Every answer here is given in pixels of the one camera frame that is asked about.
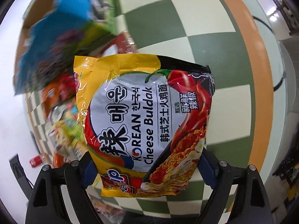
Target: red can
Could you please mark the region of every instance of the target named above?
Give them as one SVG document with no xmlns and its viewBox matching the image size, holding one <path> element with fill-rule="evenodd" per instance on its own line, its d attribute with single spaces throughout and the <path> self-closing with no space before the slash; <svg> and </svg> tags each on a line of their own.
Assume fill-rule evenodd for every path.
<svg viewBox="0 0 299 224">
<path fill-rule="evenodd" d="M 29 161 L 31 167 L 37 167 L 42 164 L 41 156 L 36 156 Z"/>
</svg>

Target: red chili pepper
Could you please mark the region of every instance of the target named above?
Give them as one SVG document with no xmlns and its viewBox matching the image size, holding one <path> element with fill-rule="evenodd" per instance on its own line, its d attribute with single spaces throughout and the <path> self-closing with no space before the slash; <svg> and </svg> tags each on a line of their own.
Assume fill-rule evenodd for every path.
<svg viewBox="0 0 299 224">
<path fill-rule="evenodd" d="M 201 86 L 200 80 L 196 83 L 194 77 L 189 72 L 160 69 L 149 75 L 146 78 L 145 83 L 147 83 L 149 78 L 156 73 L 164 74 L 167 78 L 168 85 L 179 93 L 195 92 L 197 97 L 198 109 L 191 110 L 190 113 L 186 114 L 183 123 L 179 126 L 173 136 L 170 146 L 170 152 L 173 152 L 177 143 L 186 134 L 200 129 L 207 122 L 207 115 L 212 100 L 210 94 Z"/>
</svg>

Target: green pepper stem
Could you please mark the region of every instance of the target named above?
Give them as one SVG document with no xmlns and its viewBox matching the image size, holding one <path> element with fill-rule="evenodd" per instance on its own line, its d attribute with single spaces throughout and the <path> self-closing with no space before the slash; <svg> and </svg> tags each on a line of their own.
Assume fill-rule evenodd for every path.
<svg viewBox="0 0 299 224">
<path fill-rule="evenodd" d="M 148 75 L 148 76 L 146 77 L 146 79 L 145 79 L 144 82 L 145 82 L 145 83 L 148 83 L 150 77 L 151 77 L 152 75 L 154 75 L 154 74 L 157 74 L 157 73 L 159 73 L 159 74 L 163 74 L 166 78 L 168 78 L 168 76 L 169 76 L 169 74 L 171 73 L 171 71 L 172 71 L 172 70 L 167 70 L 167 69 L 159 69 L 159 70 L 156 70 L 156 71 L 154 71 L 152 74 Z"/>
</svg>

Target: orange border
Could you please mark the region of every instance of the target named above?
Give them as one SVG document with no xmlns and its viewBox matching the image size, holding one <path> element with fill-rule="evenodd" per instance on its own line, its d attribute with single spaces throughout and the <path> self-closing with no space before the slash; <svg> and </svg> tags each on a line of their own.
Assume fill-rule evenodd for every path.
<svg viewBox="0 0 299 224">
<path fill-rule="evenodd" d="M 268 53 L 252 15 L 242 0 L 224 0 L 244 39 L 255 87 L 255 131 L 249 164 L 260 171 L 266 157 L 273 116 L 273 84 Z"/>
</svg>

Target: snack bag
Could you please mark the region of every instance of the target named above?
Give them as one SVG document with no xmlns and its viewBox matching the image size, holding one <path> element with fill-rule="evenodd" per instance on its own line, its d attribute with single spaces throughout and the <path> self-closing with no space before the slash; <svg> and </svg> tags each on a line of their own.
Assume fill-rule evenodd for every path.
<svg viewBox="0 0 299 224">
<path fill-rule="evenodd" d="M 184 190 L 205 142 L 214 80 L 208 66 L 145 54 L 76 56 L 77 106 L 102 195 Z"/>
</svg>

